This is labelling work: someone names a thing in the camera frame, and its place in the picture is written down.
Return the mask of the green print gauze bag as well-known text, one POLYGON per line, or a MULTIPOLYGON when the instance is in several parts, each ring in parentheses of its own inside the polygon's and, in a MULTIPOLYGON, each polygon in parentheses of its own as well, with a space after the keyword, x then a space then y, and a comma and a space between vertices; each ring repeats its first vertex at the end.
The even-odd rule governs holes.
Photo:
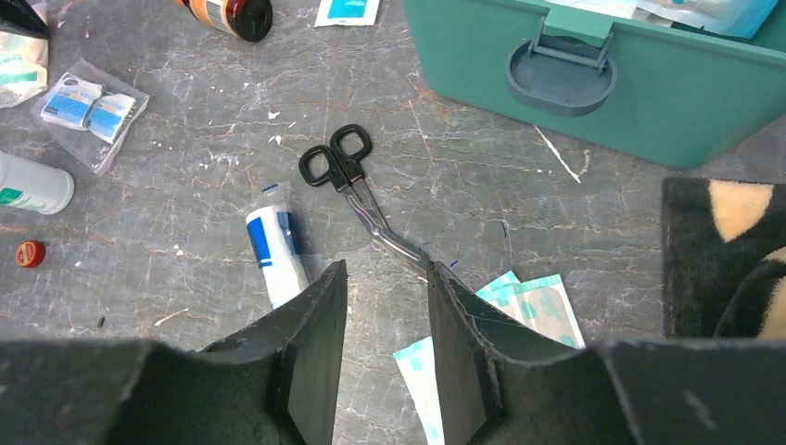
POLYGON ((46 89, 51 32, 46 1, 1 2, 1 108, 46 89))

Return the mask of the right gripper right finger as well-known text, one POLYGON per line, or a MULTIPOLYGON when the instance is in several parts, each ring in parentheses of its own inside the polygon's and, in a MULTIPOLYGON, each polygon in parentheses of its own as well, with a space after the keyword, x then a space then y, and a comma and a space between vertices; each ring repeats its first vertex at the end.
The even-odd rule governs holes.
POLYGON ((781 444, 785 345, 604 340, 508 377, 513 422, 478 444, 781 444))

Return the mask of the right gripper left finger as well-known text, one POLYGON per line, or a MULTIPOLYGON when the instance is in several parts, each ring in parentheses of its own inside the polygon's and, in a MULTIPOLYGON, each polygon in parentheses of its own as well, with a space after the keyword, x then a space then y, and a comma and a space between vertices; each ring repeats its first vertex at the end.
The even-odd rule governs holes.
POLYGON ((152 339, 1 344, 5 444, 328 444, 348 310, 343 261, 200 351, 152 339))

